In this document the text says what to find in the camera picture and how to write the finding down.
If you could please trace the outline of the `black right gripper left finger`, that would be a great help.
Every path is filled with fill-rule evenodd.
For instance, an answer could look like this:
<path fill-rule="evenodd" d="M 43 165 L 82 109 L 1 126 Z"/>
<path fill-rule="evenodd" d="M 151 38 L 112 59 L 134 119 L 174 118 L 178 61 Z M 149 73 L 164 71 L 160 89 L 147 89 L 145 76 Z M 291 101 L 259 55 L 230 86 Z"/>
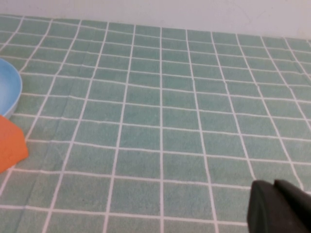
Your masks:
<path fill-rule="evenodd" d="M 250 233 L 290 233 L 294 217 L 282 195 L 266 181 L 254 181 L 247 211 Z"/>

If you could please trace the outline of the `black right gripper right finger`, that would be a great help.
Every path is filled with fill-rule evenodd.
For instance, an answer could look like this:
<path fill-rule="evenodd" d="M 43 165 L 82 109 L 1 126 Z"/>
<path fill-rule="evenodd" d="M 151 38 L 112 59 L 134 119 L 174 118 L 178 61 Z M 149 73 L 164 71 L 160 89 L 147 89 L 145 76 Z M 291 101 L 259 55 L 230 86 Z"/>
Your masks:
<path fill-rule="evenodd" d="M 274 187 L 283 195 L 300 223 L 311 232 L 311 197 L 286 180 L 275 180 Z"/>

